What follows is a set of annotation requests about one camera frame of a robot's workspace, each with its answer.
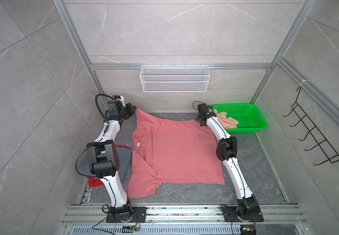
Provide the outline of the pink-red t-shirt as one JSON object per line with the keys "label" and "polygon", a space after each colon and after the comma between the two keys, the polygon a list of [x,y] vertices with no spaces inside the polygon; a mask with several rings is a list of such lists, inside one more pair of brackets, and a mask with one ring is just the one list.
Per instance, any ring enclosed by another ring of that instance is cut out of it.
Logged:
{"label": "pink-red t-shirt", "polygon": [[156,193],[164,183],[224,185],[217,143],[209,127],[195,120],[175,121],[136,110],[137,129],[132,134],[130,198]]}

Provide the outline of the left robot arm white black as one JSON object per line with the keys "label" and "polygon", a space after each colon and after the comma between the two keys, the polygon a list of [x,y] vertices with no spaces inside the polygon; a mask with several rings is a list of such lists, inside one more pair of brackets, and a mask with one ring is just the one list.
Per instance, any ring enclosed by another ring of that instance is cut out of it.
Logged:
{"label": "left robot arm white black", "polygon": [[110,196],[111,206],[109,213],[114,218],[125,219],[133,215],[128,194],[122,187],[119,168],[120,161],[118,150],[114,143],[117,133],[120,131],[124,120],[129,119],[137,107],[131,103],[124,104],[122,96],[106,96],[108,109],[102,112],[97,109],[103,118],[103,128],[98,138],[93,143],[86,145],[86,153],[90,173],[99,178],[104,184]]}

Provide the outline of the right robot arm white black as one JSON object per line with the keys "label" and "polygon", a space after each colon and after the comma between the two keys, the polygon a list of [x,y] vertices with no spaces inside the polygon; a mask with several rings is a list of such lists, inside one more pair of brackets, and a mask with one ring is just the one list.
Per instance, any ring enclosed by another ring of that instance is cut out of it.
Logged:
{"label": "right robot arm white black", "polygon": [[237,159],[237,138],[228,134],[222,127],[211,106],[200,102],[197,109],[198,116],[196,121],[199,122],[201,126],[209,127],[214,133],[218,140],[216,148],[217,158],[226,167],[236,191],[238,206],[236,212],[232,213],[230,217],[232,220],[238,219],[242,222],[262,222],[263,216],[259,203],[248,187],[239,167]]}

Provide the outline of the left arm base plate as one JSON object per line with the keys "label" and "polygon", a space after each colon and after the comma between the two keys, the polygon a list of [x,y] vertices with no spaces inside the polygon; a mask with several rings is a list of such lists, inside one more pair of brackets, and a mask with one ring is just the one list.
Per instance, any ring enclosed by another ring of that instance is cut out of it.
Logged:
{"label": "left arm base plate", "polygon": [[107,215],[107,223],[143,223],[146,221],[147,207],[112,207]]}

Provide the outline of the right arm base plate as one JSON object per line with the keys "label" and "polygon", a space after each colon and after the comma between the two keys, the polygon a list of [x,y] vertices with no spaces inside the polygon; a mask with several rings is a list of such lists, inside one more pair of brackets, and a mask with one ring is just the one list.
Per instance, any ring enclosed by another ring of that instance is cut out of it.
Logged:
{"label": "right arm base plate", "polygon": [[248,212],[245,208],[221,205],[220,210],[225,222],[264,222],[260,207]]}

